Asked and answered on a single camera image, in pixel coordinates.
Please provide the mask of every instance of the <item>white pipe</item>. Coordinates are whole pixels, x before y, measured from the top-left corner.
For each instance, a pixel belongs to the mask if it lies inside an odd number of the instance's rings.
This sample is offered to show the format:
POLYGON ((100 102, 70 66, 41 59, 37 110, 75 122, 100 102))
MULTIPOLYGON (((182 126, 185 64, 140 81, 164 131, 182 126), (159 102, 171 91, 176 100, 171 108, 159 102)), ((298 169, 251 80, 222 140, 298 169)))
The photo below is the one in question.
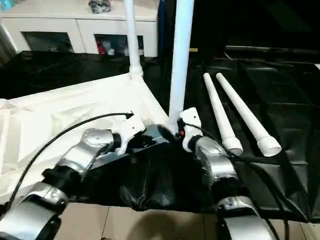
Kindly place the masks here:
POLYGON ((127 27, 127 38, 130 58, 130 74, 142 76, 143 71, 140 64, 139 45, 136 30, 134 0, 124 0, 125 20, 127 27))
POLYGON ((208 91, 214 116, 219 127, 222 144, 233 154, 239 156, 244 151, 238 138, 230 125, 224 107, 209 73, 203 75, 206 89, 208 91))
POLYGON ((255 137, 262 154, 265 157, 277 155, 282 149, 277 140, 269 135, 256 116, 229 84, 227 79, 221 73, 217 73, 216 78, 255 137))
POLYGON ((177 0, 169 107, 170 123, 176 132, 184 109, 193 12, 194 0, 177 0))

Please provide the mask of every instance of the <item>black plastic sheet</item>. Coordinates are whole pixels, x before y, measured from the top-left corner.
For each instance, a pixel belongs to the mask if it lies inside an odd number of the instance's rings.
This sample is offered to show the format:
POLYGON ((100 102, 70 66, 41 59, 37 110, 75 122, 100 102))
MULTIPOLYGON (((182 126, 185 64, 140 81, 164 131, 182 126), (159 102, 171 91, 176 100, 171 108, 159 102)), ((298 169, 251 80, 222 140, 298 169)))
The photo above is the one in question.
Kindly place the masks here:
MULTIPOLYGON (((141 59, 144 80, 168 111, 172 58, 141 59)), ((128 72, 126 57, 23 52, 0 70, 10 86, 1 98, 15 98, 128 72)), ((244 152, 276 186, 287 218, 320 223, 320 71, 312 64, 216 60, 206 65, 190 57, 185 109, 196 107, 202 126, 220 137, 202 73, 208 71, 244 152), (215 80, 221 72, 281 144, 263 157, 256 140, 215 80)), ((268 187, 252 169, 236 163, 239 176, 266 218, 284 218, 268 187)), ((177 143, 163 143, 92 170, 78 202, 129 206, 137 211, 166 209, 214 212, 200 163, 177 143)))

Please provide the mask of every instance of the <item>tile floor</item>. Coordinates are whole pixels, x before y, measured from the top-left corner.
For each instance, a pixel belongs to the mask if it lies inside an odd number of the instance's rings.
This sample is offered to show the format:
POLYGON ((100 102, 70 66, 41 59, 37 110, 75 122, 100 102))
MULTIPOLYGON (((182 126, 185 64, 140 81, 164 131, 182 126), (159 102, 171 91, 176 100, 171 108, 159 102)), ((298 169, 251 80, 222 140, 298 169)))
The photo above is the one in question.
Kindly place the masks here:
MULTIPOLYGON (((214 214, 148 210, 136 212, 127 207, 69 204, 62 215, 55 240, 216 240, 214 214)), ((281 220, 273 220, 284 239, 281 220)), ((291 240, 305 237, 298 222, 290 222, 291 240)))

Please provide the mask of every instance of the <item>wire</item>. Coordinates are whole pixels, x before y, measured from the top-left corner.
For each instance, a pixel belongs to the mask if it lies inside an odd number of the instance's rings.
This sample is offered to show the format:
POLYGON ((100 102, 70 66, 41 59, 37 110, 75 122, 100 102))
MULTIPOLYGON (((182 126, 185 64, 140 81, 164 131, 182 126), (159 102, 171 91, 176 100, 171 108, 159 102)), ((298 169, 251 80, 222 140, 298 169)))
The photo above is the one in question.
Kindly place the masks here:
MULTIPOLYGON (((283 207, 283 205, 281 204, 280 200, 279 200, 279 194, 275 192, 275 190, 277 189, 275 183, 272 181, 272 179, 270 179, 270 177, 265 173, 262 172, 261 169, 252 164, 251 162, 248 161, 244 161, 241 160, 240 157, 238 157, 237 155, 233 154, 232 152, 230 152, 219 140, 216 136, 214 136, 212 133, 210 133, 209 131, 203 129, 202 127, 199 127, 197 125, 194 124, 190 124, 187 122, 184 122, 185 125, 187 126, 191 126, 194 127, 196 129, 199 129, 200 131, 204 132, 208 137, 210 137, 211 139, 213 139, 214 141, 216 141, 224 150, 225 152, 228 154, 228 156, 231 159, 236 159, 236 162, 240 162, 243 163, 245 165, 247 165, 248 167, 250 167, 258 176, 259 178, 262 180, 262 182, 265 184, 265 186, 268 188, 269 192, 271 193, 274 201, 276 202, 277 207, 279 208, 280 212, 283 215, 283 224, 284 224, 284 238, 285 240, 289 240, 290 239, 290 228, 289 228, 289 222, 288 219, 285 217, 285 209, 283 207)), ((255 204, 256 208, 259 210, 259 212, 261 212, 261 208, 255 204)), ((279 235, 275 229, 275 227, 272 225, 272 223, 270 222, 269 219, 265 219, 266 223, 268 224, 270 230, 272 231, 273 235, 275 236, 275 238, 277 240, 280 240, 279 235)))
POLYGON ((229 60, 232 60, 232 58, 225 51, 223 53, 229 60))
POLYGON ((60 132, 58 135, 56 135, 54 138, 52 138, 50 141, 48 141, 34 156, 33 158, 31 159, 31 161, 27 164, 27 166, 25 167, 18 183, 16 184, 13 192, 12 192, 12 195, 6 205, 6 212, 10 210, 15 198, 16 198, 16 195, 18 193, 18 190, 23 182, 23 180, 25 179, 25 176, 27 175, 29 169, 31 168, 31 166, 33 165, 33 163, 37 160, 37 158, 39 157, 39 155, 44 151, 46 150, 47 147, 49 147, 54 141, 56 141, 58 138, 60 138, 62 135, 70 132, 71 130, 81 126, 81 125, 84 125, 86 123, 89 123, 89 122, 92 122, 94 120, 97 120, 97 119, 102 119, 102 118, 105 118, 105 117, 111 117, 111 116, 126 116, 126 118, 130 118, 133 116, 133 113, 125 113, 125 112, 121 112, 121 113, 108 113, 108 114, 103 114, 103 115, 99 115, 99 116, 95 116, 95 117, 92 117, 92 118, 89 118, 87 120, 84 120, 84 121, 81 121, 81 122, 78 122, 77 124, 73 125, 73 126, 70 126, 68 127, 67 129, 63 130, 62 132, 60 132))

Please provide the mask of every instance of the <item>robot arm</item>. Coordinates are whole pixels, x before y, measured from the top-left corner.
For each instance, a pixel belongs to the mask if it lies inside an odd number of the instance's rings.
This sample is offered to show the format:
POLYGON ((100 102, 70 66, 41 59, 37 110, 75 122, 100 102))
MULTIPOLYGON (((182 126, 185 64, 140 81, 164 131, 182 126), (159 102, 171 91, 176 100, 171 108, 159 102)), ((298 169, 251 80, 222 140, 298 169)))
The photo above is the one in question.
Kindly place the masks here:
POLYGON ((101 154, 125 153, 128 142, 145 129, 141 119, 132 116, 118 133, 97 128, 87 129, 78 144, 71 147, 53 169, 46 169, 44 179, 0 221, 0 239, 52 240, 59 230, 59 215, 76 192, 88 170, 101 154))
MULTIPOLYGON (((201 127, 197 110, 193 107, 180 114, 183 122, 201 127)), ((192 126, 184 127, 183 148, 194 152, 206 169, 207 180, 216 203, 218 239, 274 240, 268 225, 259 216, 247 189, 238 179, 226 151, 215 140, 203 136, 192 126)))

